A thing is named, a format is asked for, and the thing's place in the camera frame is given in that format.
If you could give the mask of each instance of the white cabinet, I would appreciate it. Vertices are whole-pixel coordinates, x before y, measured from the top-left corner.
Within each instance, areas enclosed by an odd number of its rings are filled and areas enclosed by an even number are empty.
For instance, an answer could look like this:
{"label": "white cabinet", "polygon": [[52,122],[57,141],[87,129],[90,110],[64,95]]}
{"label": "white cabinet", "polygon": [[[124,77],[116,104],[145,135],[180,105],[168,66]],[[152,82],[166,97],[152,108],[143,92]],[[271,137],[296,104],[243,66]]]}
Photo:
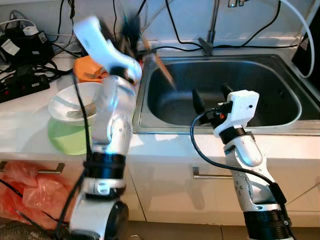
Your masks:
{"label": "white cabinet", "polygon": [[[59,162],[56,161],[28,161],[38,166],[42,169],[56,169]],[[64,162],[65,166],[61,173],[61,176],[66,180],[66,183],[73,186],[77,179],[79,178],[81,172],[83,171],[82,161],[67,161]],[[132,178],[126,167],[124,172],[124,179],[126,180],[126,191],[121,197],[121,200],[128,205],[129,208],[129,220],[132,221],[145,221],[145,217],[132,182]]]}
{"label": "white cabinet", "polygon": [[[199,173],[206,175],[230,175],[230,171],[195,158],[170,160],[166,157],[161,161],[140,156],[128,162],[148,222],[245,224],[233,180],[194,179],[192,167],[199,167]],[[318,159],[270,159],[268,162],[271,175],[287,198],[287,209],[295,227],[320,226],[320,185],[308,191],[319,182],[319,166]]]}
{"label": "white cabinet", "polygon": [[[130,162],[148,222],[242,225],[232,179],[194,179],[192,163]],[[198,164],[201,174],[230,172]]]}

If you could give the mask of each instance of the black device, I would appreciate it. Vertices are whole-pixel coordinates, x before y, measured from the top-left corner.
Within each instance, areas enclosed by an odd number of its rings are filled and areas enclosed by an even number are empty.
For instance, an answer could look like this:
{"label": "black device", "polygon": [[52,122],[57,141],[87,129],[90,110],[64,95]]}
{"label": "black device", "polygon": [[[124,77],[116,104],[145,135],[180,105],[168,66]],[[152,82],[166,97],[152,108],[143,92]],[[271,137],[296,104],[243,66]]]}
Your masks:
{"label": "black device", "polygon": [[46,64],[54,56],[52,44],[43,31],[25,35],[19,27],[8,28],[0,36],[0,57],[11,67],[25,63]]}
{"label": "black device", "polygon": [[17,67],[13,76],[0,82],[0,103],[50,88],[47,76],[35,75],[30,65]]}
{"label": "black device", "polygon": [[[310,31],[314,41],[315,61],[314,70],[312,75],[308,78],[311,84],[313,84],[320,91],[320,9],[316,12],[312,23],[310,25]],[[302,43],[299,45],[292,62],[299,68],[303,74],[308,74],[311,65],[311,48],[309,43],[308,34],[305,34]]]}

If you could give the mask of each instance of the white wall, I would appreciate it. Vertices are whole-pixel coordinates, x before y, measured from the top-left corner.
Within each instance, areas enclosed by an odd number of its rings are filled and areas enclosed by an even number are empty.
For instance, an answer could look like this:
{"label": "white wall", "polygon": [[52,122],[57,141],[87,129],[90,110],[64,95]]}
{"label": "white wall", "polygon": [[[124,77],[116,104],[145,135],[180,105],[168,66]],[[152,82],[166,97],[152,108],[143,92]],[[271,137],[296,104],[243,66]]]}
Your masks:
{"label": "white wall", "polygon": [[[307,17],[316,0],[290,0],[300,12]],[[136,10],[142,0],[115,0],[119,25],[123,19],[123,13],[128,9]],[[148,16],[164,4],[165,0],[147,0]],[[216,43],[242,43],[260,27],[270,22],[274,17],[277,0],[250,0],[243,7],[228,8],[228,0],[220,0],[220,8],[216,23]],[[8,20],[11,10],[19,10],[34,21],[38,28],[47,33],[56,33],[58,28],[60,1],[32,2],[0,5],[0,22]],[[112,0],[75,0],[75,20],[88,15],[97,15],[105,19],[112,30],[114,21]],[[181,40],[196,40],[198,37],[207,37],[210,27],[213,0],[174,0],[171,11],[178,29]],[[71,33],[71,22],[69,20],[69,6],[64,3],[61,33]],[[146,16],[146,7],[141,13],[142,22]],[[291,44],[301,30],[301,23],[289,8],[282,5],[278,20],[259,35],[259,39],[253,44],[279,44],[279,37],[283,37]],[[154,20],[147,29],[146,36],[149,40],[172,41],[175,34],[170,22],[167,9]]]}

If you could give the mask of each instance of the plastic bag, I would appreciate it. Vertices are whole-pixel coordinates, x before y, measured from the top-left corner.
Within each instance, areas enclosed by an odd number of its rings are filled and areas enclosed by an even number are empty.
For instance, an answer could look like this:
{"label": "plastic bag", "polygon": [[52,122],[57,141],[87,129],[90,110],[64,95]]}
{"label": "plastic bag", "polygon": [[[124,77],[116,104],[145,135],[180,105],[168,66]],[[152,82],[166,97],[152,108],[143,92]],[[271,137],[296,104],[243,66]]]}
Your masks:
{"label": "plastic bag", "polygon": [[[0,183],[0,217],[29,224],[16,212],[19,210],[42,227],[54,229],[57,222],[45,213],[58,219],[71,188],[62,177],[38,174],[38,169],[37,165],[16,161],[4,166],[0,178],[17,189],[23,197]],[[68,208],[65,221],[70,218],[74,202]]]}

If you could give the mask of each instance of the stainless steel sink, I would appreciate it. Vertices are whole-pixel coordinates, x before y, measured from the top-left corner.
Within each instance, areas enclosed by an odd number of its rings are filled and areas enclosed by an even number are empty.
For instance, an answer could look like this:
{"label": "stainless steel sink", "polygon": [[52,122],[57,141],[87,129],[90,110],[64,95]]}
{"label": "stainless steel sink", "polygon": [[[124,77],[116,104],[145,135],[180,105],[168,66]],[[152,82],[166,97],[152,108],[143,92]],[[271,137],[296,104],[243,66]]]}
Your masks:
{"label": "stainless steel sink", "polygon": [[[160,69],[147,60],[133,117],[136,133],[188,133],[196,117],[192,90],[205,107],[224,101],[222,84],[233,90],[260,94],[255,117],[248,129],[256,134],[320,134],[319,102],[277,55],[163,58],[176,90]],[[212,133],[199,126],[197,133]]]}

